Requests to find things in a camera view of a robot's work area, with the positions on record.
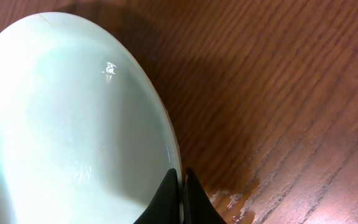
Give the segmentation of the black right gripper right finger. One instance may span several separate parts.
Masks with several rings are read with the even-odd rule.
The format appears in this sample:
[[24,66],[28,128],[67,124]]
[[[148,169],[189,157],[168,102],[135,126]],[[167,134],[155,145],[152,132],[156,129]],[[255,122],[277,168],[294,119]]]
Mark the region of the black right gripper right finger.
[[190,168],[186,170],[185,175],[183,206],[185,224],[226,224]]

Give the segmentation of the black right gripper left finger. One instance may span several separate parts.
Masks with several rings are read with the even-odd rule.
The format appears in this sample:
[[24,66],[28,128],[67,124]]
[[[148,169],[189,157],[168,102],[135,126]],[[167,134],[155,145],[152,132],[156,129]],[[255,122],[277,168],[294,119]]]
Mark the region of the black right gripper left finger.
[[169,169],[152,201],[134,224],[179,224],[180,196],[175,169]]

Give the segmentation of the mint green plate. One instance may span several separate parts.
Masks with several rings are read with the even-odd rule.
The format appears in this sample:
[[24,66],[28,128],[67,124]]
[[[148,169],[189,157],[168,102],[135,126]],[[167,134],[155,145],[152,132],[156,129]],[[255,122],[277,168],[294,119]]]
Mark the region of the mint green plate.
[[143,69],[82,17],[43,12],[0,33],[0,223],[134,223],[181,162]]

